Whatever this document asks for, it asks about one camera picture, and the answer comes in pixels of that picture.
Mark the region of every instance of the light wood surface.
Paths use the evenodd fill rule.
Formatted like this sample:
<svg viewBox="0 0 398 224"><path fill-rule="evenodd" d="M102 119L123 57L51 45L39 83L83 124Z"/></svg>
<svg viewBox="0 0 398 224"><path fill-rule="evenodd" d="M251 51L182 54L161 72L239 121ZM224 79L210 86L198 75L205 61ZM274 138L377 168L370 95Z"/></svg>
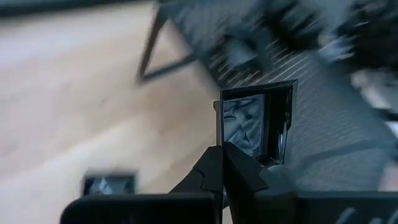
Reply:
<svg viewBox="0 0 398 224"><path fill-rule="evenodd" d="M86 172L168 192L215 145L218 95L197 65L134 83L153 15L132 3L0 22L0 223L58 223ZM186 54L176 38L166 26L151 68Z"/></svg>

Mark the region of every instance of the wooden floor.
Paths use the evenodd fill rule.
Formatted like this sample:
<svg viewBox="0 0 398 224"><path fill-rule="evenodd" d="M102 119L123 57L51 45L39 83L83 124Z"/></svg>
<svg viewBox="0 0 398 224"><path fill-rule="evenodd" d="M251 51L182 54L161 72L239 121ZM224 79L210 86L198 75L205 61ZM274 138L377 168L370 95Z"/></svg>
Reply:
<svg viewBox="0 0 398 224"><path fill-rule="evenodd" d="M218 95L197 65L134 82L153 15L134 3L0 22L0 223L58 223L86 172L167 192L215 144ZM176 38L166 27L152 68L186 54Z"/></svg>

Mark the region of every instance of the chair leg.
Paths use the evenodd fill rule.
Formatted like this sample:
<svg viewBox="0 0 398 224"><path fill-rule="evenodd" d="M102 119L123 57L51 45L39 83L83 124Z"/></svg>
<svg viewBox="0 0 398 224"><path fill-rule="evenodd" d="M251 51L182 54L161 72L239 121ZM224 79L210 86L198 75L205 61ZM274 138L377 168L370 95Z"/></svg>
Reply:
<svg viewBox="0 0 398 224"><path fill-rule="evenodd" d="M150 60L150 56L152 55L152 51L154 49L154 45L156 43L157 36L159 34L160 29L166 23L167 17L161 12L161 9L157 11L156 18L152 25L152 29L150 31L150 36L146 44L146 49L141 59L141 63L138 69L138 79L139 81L143 80L144 73L148 67L148 63Z"/></svg>

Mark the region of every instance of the black device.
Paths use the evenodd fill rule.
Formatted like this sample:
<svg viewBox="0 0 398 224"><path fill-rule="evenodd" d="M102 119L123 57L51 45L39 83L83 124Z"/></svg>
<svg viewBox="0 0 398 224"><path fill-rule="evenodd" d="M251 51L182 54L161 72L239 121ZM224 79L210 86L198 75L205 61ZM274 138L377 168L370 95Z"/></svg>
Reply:
<svg viewBox="0 0 398 224"><path fill-rule="evenodd" d="M221 91L223 113L229 100L261 96L261 137L255 154L227 141L223 129L222 145L209 147L170 193L87 195L63 211L60 223L219 224L225 197L234 224L398 223L398 193L316 192L295 186L285 164L296 85L288 81ZM277 144L281 139L285 144Z"/></svg>

